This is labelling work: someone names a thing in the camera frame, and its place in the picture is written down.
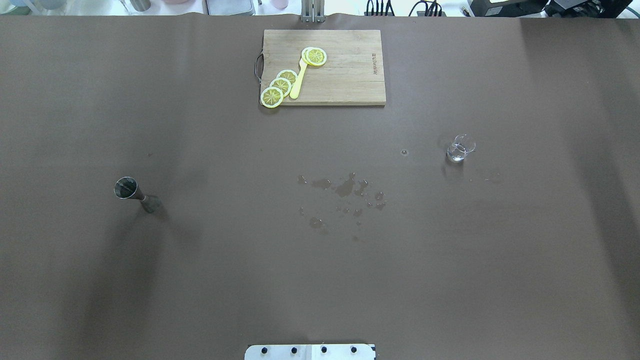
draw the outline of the black cable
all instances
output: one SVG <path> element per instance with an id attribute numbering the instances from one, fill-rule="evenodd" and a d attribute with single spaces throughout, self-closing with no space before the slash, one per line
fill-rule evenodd
<path id="1" fill-rule="evenodd" d="M 631 9 L 630 7 L 627 6 L 627 10 L 629 10 L 632 14 L 634 14 L 635 16 L 637 16 L 640 19 L 640 13 L 638 13 L 637 11 Z"/>
<path id="2" fill-rule="evenodd" d="M 435 11 L 435 8 L 436 8 L 436 5 L 437 5 L 437 4 L 438 4 L 438 3 L 434 0 L 434 1 L 431 3 L 431 6 L 429 6 L 429 10 L 428 10 L 429 15 L 427 15 L 427 13 L 424 13 L 424 16 L 435 16 L 435 15 L 433 14 L 433 12 Z"/>
<path id="3" fill-rule="evenodd" d="M 424 16 L 442 16 L 442 6 L 440 4 L 438 4 L 437 0 L 434 1 L 427 1 L 427 0 L 420 0 L 417 3 L 415 3 L 413 5 L 413 8 L 411 8 L 411 11 L 409 12 L 409 16 L 411 16 L 411 14 L 413 14 L 413 11 L 415 10 L 415 7 L 418 6 L 418 4 L 424 4 Z"/>
<path id="4" fill-rule="evenodd" d="M 413 8 L 411 8 L 411 11 L 409 12 L 409 16 L 411 16 L 411 14 L 413 14 L 413 10 L 415 9 L 416 6 L 418 6 L 418 4 L 424 4 L 424 12 L 427 12 L 427 9 L 429 7 L 429 4 L 427 4 L 427 2 L 425 0 L 420 0 L 417 3 L 415 3 L 413 5 Z"/>
<path id="5" fill-rule="evenodd" d="M 391 9 L 391 16 L 396 16 L 394 14 L 394 8 L 391 6 L 391 0 L 387 0 L 387 9 L 385 10 L 385 16 L 389 16 L 389 9 Z"/>

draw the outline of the water spill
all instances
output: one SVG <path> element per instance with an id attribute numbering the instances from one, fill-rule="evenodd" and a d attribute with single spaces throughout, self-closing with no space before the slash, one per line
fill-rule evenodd
<path id="1" fill-rule="evenodd" d="M 354 191 L 353 193 L 355 195 L 358 195 L 359 197 L 364 197 L 364 189 L 369 185 L 369 182 L 366 180 L 363 180 L 363 181 L 359 181 L 358 184 L 360 185 L 360 188 Z"/>
<path id="2" fill-rule="evenodd" d="M 329 179 L 320 179 L 312 181 L 311 186 L 313 186 L 314 188 L 322 188 L 327 190 L 329 189 L 329 187 L 331 187 L 331 181 Z"/>
<path id="3" fill-rule="evenodd" d="M 353 185 L 356 185 L 356 182 L 354 180 L 355 177 L 356 173 L 350 173 L 349 180 L 345 180 L 342 185 L 338 186 L 335 189 L 335 193 L 338 194 L 339 197 L 348 196 L 353 191 Z"/>
<path id="4" fill-rule="evenodd" d="M 503 178 L 500 175 L 499 168 L 493 168 L 491 170 L 476 170 L 478 175 L 482 176 L 482 178 L 491 183 L 491 184 L 501 184 L 503 182 Z"/>
<path id="5" fill-rule="evenodd" d="M 309 220 L 309 226 L 313 227 L 314 229 L 318 229 L 322 227 L 322 225 L 322 220 L 318 219 L 317 217 L 312 217 L 311 220 Z"/>

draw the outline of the water droplet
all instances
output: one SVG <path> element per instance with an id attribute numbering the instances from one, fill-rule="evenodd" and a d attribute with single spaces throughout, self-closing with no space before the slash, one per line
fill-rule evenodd
<path id="1" fill-rule="evenodd" d="M 317 217 L 312 217 L 311 220 L 309 220 L 309 226 L 313 227 L 314 229 L 322 227 L 322 225 L 322 220 L 318 219 Z"/>
<path id="2" fill-rule="evenodd" d="M 366 188 L 369 185 L 369 182 L 366 180 L 363 180 L 363 181 L 359 181 L 358 184 L 360 185 L 360 188 L 354 191 L 353 193 L 360 197 L 364 197 L 364 188 Z"/>
<path id="3" fill-rule="evenodd" d="M 329 179 L 320 179 L 312 181 L 311 186 L 313 186 L 314 188 L 322 188 L 327 190 L 329 189 L 329 187 L 331 187 L 331 181 Z"/>
<path id="4" fill-rule="evenodd" d="M 501 184 L 503 182 L 502 176 L 500 176 L 499 169 L 492 169 L 491 175 L 489 176 L 489 181 L 493 184 Z"/>
<path id="5" fill-rule="evenodd" d="M 353 185 L 356 185 L 355 180 L 353 180 L 355 177 L 356 173 L 350 173 L 349 180 L 345 180 L 342 185 L 338 186 L 338 188 L 335 189 L 335 193 L 340 197 L 349 195 L 353 191 Z"/>

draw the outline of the brown table surface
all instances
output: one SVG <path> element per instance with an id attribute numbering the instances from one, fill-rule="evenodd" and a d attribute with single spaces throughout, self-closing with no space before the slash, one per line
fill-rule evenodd
<path id="1" fill-rule="evenodd" d="M 259 106 L 263 30 L 303 28 L 380 29 L 387 105 Z M 640 21 L 3 17 L 0 34 L 1 359 L 640 356 Z M 462 132 L 477 151 L 452 166 Z M 382 210 L 298 184 L 350 172 Z M 164 209 L 118 200 L 121 176 Z"/>

